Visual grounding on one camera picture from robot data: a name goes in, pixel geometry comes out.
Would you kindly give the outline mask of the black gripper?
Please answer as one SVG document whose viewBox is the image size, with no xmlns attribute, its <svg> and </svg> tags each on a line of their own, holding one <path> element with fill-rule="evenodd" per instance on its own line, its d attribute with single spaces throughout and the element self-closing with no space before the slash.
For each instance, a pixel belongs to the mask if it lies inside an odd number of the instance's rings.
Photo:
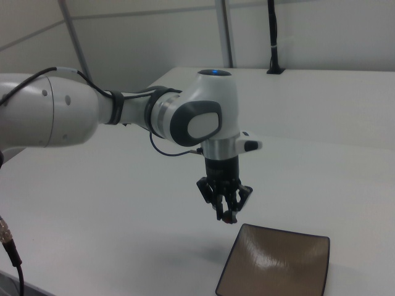
<svg viewBox="0 0 395 296">
<path fill-rule="evenodd" d="M 226 160 L 212 160 L 205 158 L 206 175 L 197 183 L 197 187 L 207 204 L 211 204 L 216 211 L 217 220 L 225 220 L 223 211 L 223 196 L 218 194 L 211 186 L 225 185 L 231 187 L 227 195 L 227 222 L 237 222 L 236 215 L 245 206 L 253 192 L 249 186 L 241 184 L 239 178 L 239 157 L 235 156 Z"/>
</svg>

